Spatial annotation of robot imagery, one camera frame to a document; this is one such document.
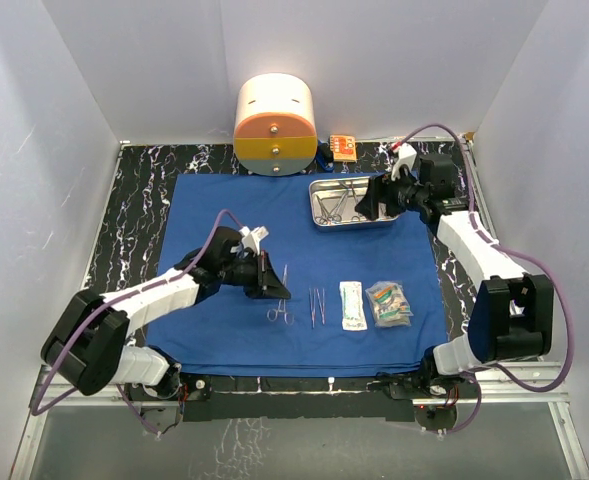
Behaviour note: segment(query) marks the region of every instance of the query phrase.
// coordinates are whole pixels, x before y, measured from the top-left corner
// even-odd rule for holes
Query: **robotic arm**
[[[221,285],[241,286],[249,298],[289,299],[268,253],[260,249],[267,234],[265,227],[240,232],[218,227],[202,254],[188,253],[163,275],[119,292],[78,292],[43,345],[42,359],[54,366],[73,335],[102,309],[73,342],[59,373],[84,395],[110,383],[140,383],[160,396],[171,395],[178,385],[174,362],[148,347],[125,346],[127,338],[169,312],[202,302]]]
[[[550,279],[530,275],[495,248],[498,241],[483,228],[478,213],[455,195],[456,167],[449,155],[419,156],[418,178],[407,163],[401,159],[391,174],[370,178],[356,211],[369,220],[378,218],[379,203],[388,216],[418,212],[461,262],[478,292],[467,333],[425,353],[426,381],[548,353],[554,302]]]

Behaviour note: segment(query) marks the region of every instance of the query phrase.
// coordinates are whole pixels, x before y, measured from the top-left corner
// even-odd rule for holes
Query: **gauze package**
[[[377,327],[395,327],[411,325],[412,312],[410,304],[403,294],[400,284],[394,282],[376,282],[365,290],[370,301],[372,316]]]
[[[367,330],[361,282],[341,282],[339,288],[343,302],[343,330]]]

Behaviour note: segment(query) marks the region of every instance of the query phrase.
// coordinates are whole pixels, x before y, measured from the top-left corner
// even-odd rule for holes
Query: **white wall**
[[[40,1],[0,2],[0,478],[82,281],[118,142]]]
[[[300,76],[322,135],[476,130],[547,0],[44,0],[119,139],[229,141],[236,96]]]
[[[550,0],[476,139],[499,237],[550,264],[569,294],[577,334],[571,412],[589,462],[587,3]]]

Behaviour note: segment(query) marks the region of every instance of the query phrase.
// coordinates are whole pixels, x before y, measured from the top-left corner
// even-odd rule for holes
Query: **marble table surface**
[[[335,172],[376,173],[392,165],[384,143],[357,144],[358,162],[336,163]],[[465,166],[452,142],[413,142],[418,152],[453,153],[458,170],[457,195],[467,192]],[[310,165],[307,173],[321,173]],[[86,285],[99,292],[120,290],[157,275],[163,235],[179,174],[237,174],[231,145],[126,146],[98,235]],[[443,293],[449,338],[467,327],[475,298],[474,286],[452,253],[427,229],[434,268]]]

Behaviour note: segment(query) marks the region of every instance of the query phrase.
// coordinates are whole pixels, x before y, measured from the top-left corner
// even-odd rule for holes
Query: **stainless steel tray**
[[[370,221],[354,210],[363,198],[370,177],[345,177],[310,183],[310,207],[314,225],[321,231],[389,227],[398,218],[385,215]]]

